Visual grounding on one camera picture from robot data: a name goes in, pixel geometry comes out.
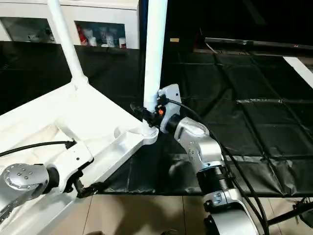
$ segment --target black plastic sheet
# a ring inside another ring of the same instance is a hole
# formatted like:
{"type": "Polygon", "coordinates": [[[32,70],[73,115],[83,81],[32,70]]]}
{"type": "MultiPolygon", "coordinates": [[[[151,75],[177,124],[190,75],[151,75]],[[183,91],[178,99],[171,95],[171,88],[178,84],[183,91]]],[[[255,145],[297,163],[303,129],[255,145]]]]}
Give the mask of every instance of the black plastic sheet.
{"type": "MultiPolygon", "coordinates": [[[[144,55],[138,50],[76,47],[97,90],[131,112],[142,102],[144,55]]],[[[313,91],[282,57],[164,54],[161,87],[177,83],[238,160],[259,196],[313,196],[313,91]]],[[[0,114],[70,81],[59,45],[0,43],[0,114]]],[[[249,191],[233,168],[243,189],[249,191]]],[[[199,195],[183,148],[160,134],[106,182],[102,192],[199,195]]]]}

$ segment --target glass shelf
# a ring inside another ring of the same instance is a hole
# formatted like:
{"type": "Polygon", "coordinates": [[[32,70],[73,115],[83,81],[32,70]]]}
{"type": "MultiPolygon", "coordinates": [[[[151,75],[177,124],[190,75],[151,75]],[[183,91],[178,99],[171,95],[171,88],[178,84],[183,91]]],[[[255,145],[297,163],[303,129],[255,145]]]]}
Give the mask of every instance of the glass shelf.
{"type": "Polygon", "coordinates": [[[81,45],[127,48],[125,25],[75,21],[81,45]]]}
{"type": "Polygon", "coordinates": [[[56,43],[47,19],[0,17],[0,20],[12,41],[56,43]]]}

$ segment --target robotic arm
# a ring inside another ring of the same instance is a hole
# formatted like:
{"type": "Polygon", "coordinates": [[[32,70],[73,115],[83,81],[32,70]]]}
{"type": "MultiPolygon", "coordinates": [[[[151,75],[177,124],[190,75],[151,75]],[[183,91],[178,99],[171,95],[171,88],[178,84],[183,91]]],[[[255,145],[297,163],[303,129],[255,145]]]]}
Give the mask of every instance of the robotic arm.
{"type": "MultiPolygon", "coordinates": [[[[156,111],[131,105],[135,115],[146,120],[163,133],[170,133],[185,149],[203,193],[203,206],[210,215],[204,224],[210,235],[258,235],[243,198],[234,187],[224,163],[219,143],[201,123],[179,114],[181,103],[177,84],[158,92],[156,111]]],[[[28,200],[57,188],[69,193],[75,186],[77,197],[85,197],[86,190],[79,178],[82,170],[93,163],[93,157],[82,143],[75,143],[67,151],[46,165],[13,164],[0,175],[0,223],[12,210],[28,200]]]]}
{"type": "Polygon", "coordinates": [[[150,126],[174,135],[185,149],[203,193],[203,206],[210,215],[204,224],[210,235],[258,235],[243,198],[234,187],[223,160],[220,145],[210,137],[209,130],[191,118],[179,115],[180,106],[165,102],[170,99],[181,103],[177,84],[159,91],[156,112],[132,105],[133,111],[150,126]]]}

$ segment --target white pipe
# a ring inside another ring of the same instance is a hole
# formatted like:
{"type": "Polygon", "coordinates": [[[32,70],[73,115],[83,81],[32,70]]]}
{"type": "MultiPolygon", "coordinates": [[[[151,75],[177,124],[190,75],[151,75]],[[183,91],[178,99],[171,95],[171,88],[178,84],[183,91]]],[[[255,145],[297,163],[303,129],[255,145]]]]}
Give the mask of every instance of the white pipe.
{"type": "Polygon", "coordinates": [[[166,11],[167,0],[149,0],[143,105],[150,112],[155,110],[160,88],[166,11]]]}
{"type": "Polygon", "coordinates": [[[72,74],[71,82],[78,87],[79,84],[88,83],[88,78],[84,75],[82,67],[79,63],[75,47],[70,39],[64,16],[61,12],[59,0],[47,0],[53,22],[59,34],[61,46],[67,59],[69,70],[72,74]]]}

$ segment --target gray floor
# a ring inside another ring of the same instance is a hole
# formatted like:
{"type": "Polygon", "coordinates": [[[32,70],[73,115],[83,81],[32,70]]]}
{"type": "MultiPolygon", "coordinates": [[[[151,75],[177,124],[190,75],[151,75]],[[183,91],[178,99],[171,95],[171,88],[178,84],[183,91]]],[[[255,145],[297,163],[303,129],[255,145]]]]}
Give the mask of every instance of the gray floor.
{"type": "MultiPolygon", "coordinates": [[[[292,209],[297,199],[261,198],[269,219],[292,209]]],[[[180,235],[204,235],[206,217],[200,197],[95,195],[78,205],[52,235],[160,235],[174,229],[180,235]]],[[[271,235],[311,235],[300,219],[270,227],[271,235]]]]}

